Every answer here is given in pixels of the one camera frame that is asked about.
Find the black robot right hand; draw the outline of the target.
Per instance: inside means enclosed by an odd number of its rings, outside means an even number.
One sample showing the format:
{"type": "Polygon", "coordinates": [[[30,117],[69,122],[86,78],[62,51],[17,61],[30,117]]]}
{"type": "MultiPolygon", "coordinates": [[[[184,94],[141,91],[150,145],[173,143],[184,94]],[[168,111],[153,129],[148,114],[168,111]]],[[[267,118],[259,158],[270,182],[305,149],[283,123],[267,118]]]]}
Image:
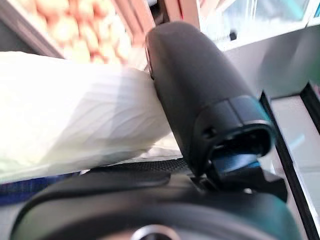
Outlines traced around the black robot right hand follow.
{"type": "Polygon", "coordinates": [[[194,26],[146,36],[149,70],[193,175],[104,167],[50,185],[13,240],[299,240],[285,180],[258,159],[275,127],[232,64],[194,26]]]}

